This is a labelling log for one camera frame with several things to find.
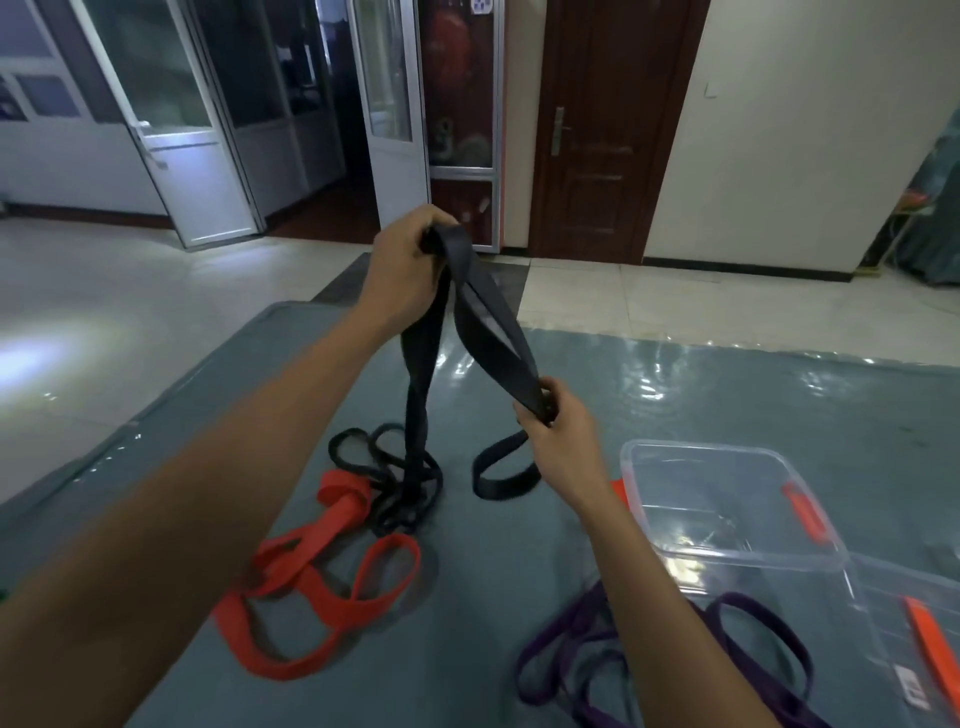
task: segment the glass panel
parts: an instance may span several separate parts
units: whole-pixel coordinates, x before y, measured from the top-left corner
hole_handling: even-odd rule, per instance
[[[50,58],[25,0],[0,1],[0,58]]]
[[[284,115],[266,29],[256,4],[257,0],[198,0],[196,4],[234,127]]]
[[[324,48],[313,0],[271,0],[266,6],[280,73],[293,113],[326,105]]]
[[[0,78],[0,121],[26,121],[23,109],[16,103],[7,82]]]
[[[84,4],[144,134],[210,127],[165,0]]]
[[[354,0],[374,136],[412,141],[398,0]]]
[[[16,82],[38,116],[80,116],[59,76],[17,76]]]
[[[420,45],[430,163],[492,167],[493,14],[420,0]]]
[[[70,76],[93,120],[98,124],[123,124],[123,114],[70,7],[70,0],[34,0],[34,5],[70,69]]]
[[[493,182],[487,180],[431,180],[430,199],[467,228],[475,245],[493,240]]]

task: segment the tile floor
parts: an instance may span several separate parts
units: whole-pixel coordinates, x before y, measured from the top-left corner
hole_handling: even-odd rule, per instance
[[[530,266],[518,318],[531,328],[960,366],[960,288],[894,271],[830,283],[576,260]]]
[[[0,501],[84,454],[277,301],[366,246],[262,238],[202,253],[167,231],[0,221]],[[526,326],[960,366],[960,290],[533,260]]]
[[[266,306],[309,301],[368,246],[0,221],[0,501],[86,453]]]

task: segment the gray mat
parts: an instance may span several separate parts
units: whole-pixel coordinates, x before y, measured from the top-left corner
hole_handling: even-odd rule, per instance
[[[94,456],[0,507],[0,587],[15,588],[340,315],[341,309],[314,303],[273,306]],[[595,412],[611,473],[619,471],[621,444],[637,437],[770,448],[798,469],[852,550],[934,570],[925,545],[956,533],[956,370],[555,331],[530,331],[529,339],[541,369],[565,378]],[[335,416],[274,533],[318,515],[314,494],[330,467],[329,434],[401,419],[405,381],[393,342]],[[662,397],[649,399],[643,387]],[[509,678],[520,646],[584,586],[588,548],[545,487],[508,503],[473,496],[472,457],[515,431],[516,422],[507,395],[473,365],[452,327],[429,415],[429,447],[447,485],[420,533],[423,575],[396,613],[329,669],[287,684],[247,674],[208,622],[132,725],[570,724],[555,708],[520,706]],[[502,472],[529,457],[522,450]],[[351,574],[361,545],[335,559],[335,574]],[[853,631],[838,635],[827,619],[844,619],[834,614],[843,611],[842,590],[834,594],[835,584],[825,587],[816,574],[767,578],[755,571],[747,582],[744,588],[784,614],[810,646],[821,670],[815,705],[836,728],[891,723],[900,702],[854,659],[861,656],[848,644]],[[321,638],[298,597],[259,612],[287,654]]]

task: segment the black resistance band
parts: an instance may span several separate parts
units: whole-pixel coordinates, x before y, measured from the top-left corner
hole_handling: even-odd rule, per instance
[[[368,478],[379,493],[373,500],[369,523],[377,535],[402,530],[413,533],[437,502],[444,476],[437,461],[426,451],[426,397],[437,365],[444,313],[453,284],[453,323],[460,341],[477,364],[507,393],[549,425],[557,416],[556,403],[540,389],[537,364],[523,331],[490,273],[473,251],[469,234],[461,226],[434,226],[424,233],[420,247],[425,253],[445,259],[446,267],[437,286],[437,296],[423,317],[400,336],[403,362],[410,375],[407,389],[406,425],[381,425],[372,433],[348,429],[330,440],[330,459],[341,470]],[[466,299],[470,290],[493,322],[503,331],[507,346],[484,323]],[[379,446],[385,432],[402,431],[405,457]],[[340,457],[340,446],[348,438],[362,441],[372,466],[348,463]],[[489,478],[483,473],[527,441],[524,431],[493,443],[473,460],[473,493],[484,500],[519,497],[540,482],[540,471],[532,464],[514,475]],[[391,467],[402,470],[394,475]]]

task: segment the container lid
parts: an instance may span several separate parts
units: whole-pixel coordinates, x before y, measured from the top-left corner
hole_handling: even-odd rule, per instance
[[[857,601],[914,725],[956,726],[960,583],[855,553],[851,564]]]
[[[620,470],[663,555],[799,570],[838,569],[847,557],[804,480],[771,450],[632,440]]]

